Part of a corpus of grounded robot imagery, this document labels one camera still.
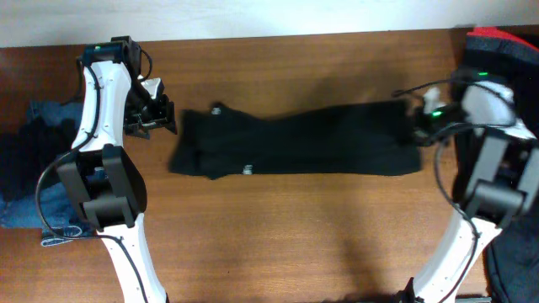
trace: black joint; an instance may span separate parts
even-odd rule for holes
[[[95,176],[96,169],[105,177]],[[133,227],[146,210],[144,180],[121,146],[76,152],[62,161],[57,172],[78,217],[100,231],[119,224]]]
[[[486,129],[481,139],[467,145],[466,158],[462,153],[459,157],[453,199],[468,217],[480,217],[505,228],[513,218],[524,215],[536,197],[537,143]]]
[[[88,136],[91,136],[91,135],[92,135],[92,133],[91,133],[91,132],[89,132],[89,131],[84,131],[84,132],[85,132],[85,133],[86,133],[86,135],[88,135]],[[94,135],[93,135],[92,137],[93,137],[94,139],[97,139],[97,138],[98,138],[98,136],[99,136],[99,135],[95,135],[95,134],[94,134]]]

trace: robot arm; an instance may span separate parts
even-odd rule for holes
[[[507,87],[488,81],[478,83],[512,102],[513,93]],[[489,301],[456,300],[456,292],[483,249],[513,219],[531,208],[539,188],[537,140],[522,121],[514,117],[510,107],[502,104],[492,92],[470,86],[456,106],[442,105],[428,113],[418,111],[419,133],[424,134],[424,130],[435,133],[437,128],[447,125],[447,120],[462,117],[461,109],[465,112],[466,122],[474,125],[515,123],[497,130],[471,130],[457,138],[459,172],[452,196],[462,212],[453,211],[450,225],[434,256],[408,282],[406,290],[398,297],[400,302]],[[477,239],[462,213],[477,228]]]
[[[122,132],[148,138],[147,131],[156,127],[176,133],[176,124],[173,103],[163,94],[161,79],[140,83],[140,61],[141,48],[130,37],[86,47],[83,117],[72,148],[87,140],[95,119],[97,128],[91,140],[63,161],[57,172],[78,216],[100,236],[121,239],[131,256],[138,273],[114,241],[102,238],[125,302],[145,302],[146,297],[147,302],[163,303],[168,297],[144,235],[146,186],[123,149]]]

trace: wooden table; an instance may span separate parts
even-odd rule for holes
[[[539,32],[538,28],[512,28]],[[465,30],[144,42],[176,109],[220,100],[268,117],[388,99],[394,89],[446,78]],[[82,47],[0,50],[2,130],[24,123],[28,102],[75,91]],[[177,141],[154,130],[125,149],[146,181],[147,241],[171,302],[316,302],[392,294],[435,250],[451,213],[424,170],[229,176],[167,172]],[[443,158],[449,186],[454,156]],[[122,302],[101,242],[40,246],[38,230],[0,230],[1,302]],[[462,294],[486,294],[483,262]]]

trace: blue jeans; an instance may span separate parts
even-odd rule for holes
[[[41,209],[47,222],[61,235],[80,237],[89,236],[93,232],[89,224],[78,219],[62,183],[41,191]],[[0,210],[0,226],[3,228],[43,228],[35,208],[34,195],[10,202],[0,199]],[[42,246],[48,247],[64,242],[69,241],[53,237],[47,230],[43,230]]]
[[[71,119],[75,121],[75,127],[78,129],[82,114],[82,104],[73,103],[61,106],[56,102],[44,101],[31,102],[26,117],[29,122],[41,117],[47,126],[58,126],[64,119]],[[62,183],[57,183],[41,191],[41,208],[47,221],[60,234],[80,237],[91,235],[93,232],[89,224],[81,222],[77,217]],[[0,226],[4,228],[43,228],[35,209],[34,195],[10,202],[4,201],[0,195]],[[47,230],[43,230],[42,246],[48,247],[64,242],[69,241],[55,238]]]

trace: black cloth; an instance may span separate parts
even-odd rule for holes
[[[39,117],[19,129],[17,134],[0,135],[0,192],[4,201],[33,194],[45,167],[58,154],[71,149],[77,130],[75,121],[63,120],[59,126],[47,126]],[[44,188],[58,183],[56,173]]]
[[[468,36],[460,70],[473,68],[494,75],[490,81],[512,88],[517,112],[526,127],[539,137],[539,39],[506,37],[490,30]],[[457,145],[466,142],[457,138]],[[460,152],[460,158],[466,155]],[[539,303],[539,201],[532,211],[511,223],[486,250],[493,298],[502,303]]]
[[[494,239],[486,253],[496,301],[539,303],[539,203]]]
[[[213,104],[184,110],[169,170],[217,179],[228,174],[362,173],[421,169],[404,101],[340,105],[262,120]]]

